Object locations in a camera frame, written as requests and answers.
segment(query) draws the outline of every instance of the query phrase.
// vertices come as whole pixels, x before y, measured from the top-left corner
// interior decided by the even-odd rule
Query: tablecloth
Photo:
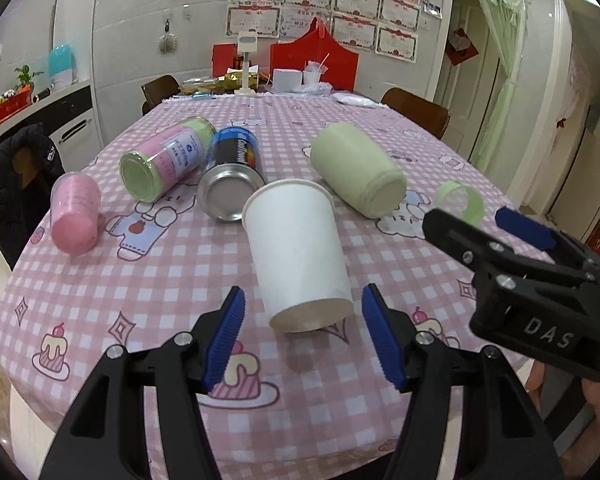
[[[338,121],[360,127],[400,165],[409,190],[390,216],[363,218],[334,197],[354,316],[312,333],[273,332],[246,233],[239,223],[213,221],[196,205],[198,174],[153,204],[126,192],[120,156],[189,116],[254,132],[269,181],[322,182],[309,164],[311,141]],[[232,285],[241,286],[247,314],[228,371],[238,383],[223,381],[200,397],[224,478],[330,478],[395,447],[408,396],[385,380],[365,328],[360,297],[367,283],[376,283],[390,307],[409,313],[420,330],[448,345],[474,350],[484,344],[468,329],[475,307],[471,272],[424,241],[422,218],[443,182],[460,180],[478,190],[486,209],[480,227],[520,253],[539,254],[494,224],[494,213],[507,204],[498,189],[442,142],[385,107],[270,94],[165,102],[84,171],[102,191],[104,230],[96,247],[70,258],[55,248],[49,218],[43,219],[0,302],[0,364],[42,421],[56,428],[104,349],[160,346],[216,309]],[[519,356],[508,355],[514,366],[520,364]],[[151,390],[145,406],[152,475],[165,479]],[[454,398],[452,413],[458,409]]]

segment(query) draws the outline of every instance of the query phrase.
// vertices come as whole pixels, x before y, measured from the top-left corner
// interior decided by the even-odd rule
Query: black jacket
[[[21,148],[29,148],[42,164],[36,180],[43,179],[48,189],[64,173],[58,149],[42,124],[26,126],[0,143],[0,250],[12,270],[50,203],[36,181],[22,189],[20,175],[13,169],[13,156]]]

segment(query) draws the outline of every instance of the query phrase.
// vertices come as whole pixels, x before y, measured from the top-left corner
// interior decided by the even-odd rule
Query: person's hand
[[[540,392],[544,382],[544,364],[535,361],[525,388],[534,405],[540,410]],[[582,391],[592,405],[596,418],[561,457],[560,463],[567,478],[579,478],[600,455],[600,383],[582,380]]]

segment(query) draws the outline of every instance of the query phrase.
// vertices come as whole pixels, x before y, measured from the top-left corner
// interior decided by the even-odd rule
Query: white paper cup
[[[305,85],[317,85],[320,82],[321,75],[320,72],[308,72],[307,70],[302,72]]]
[[[291,68],[273,70],[273,89],[276,92],[293,92],[302,84],[302,72]]]
[[[307,332],[353,314],[333,207],[327,190],[298,178],[272,182],[244,205],[242,225],[274,330]]]

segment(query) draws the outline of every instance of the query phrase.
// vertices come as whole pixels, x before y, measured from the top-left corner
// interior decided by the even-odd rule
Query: drawer handle
[[[67,142],[71,137],[73,137],[76,133],[78,133],[81,129],[83,129],[87,125],[87,120],[81,120],[78,124],[76,124],[73,128],[67,130],[60,139],[58,144],[62,144],[63,142]]]

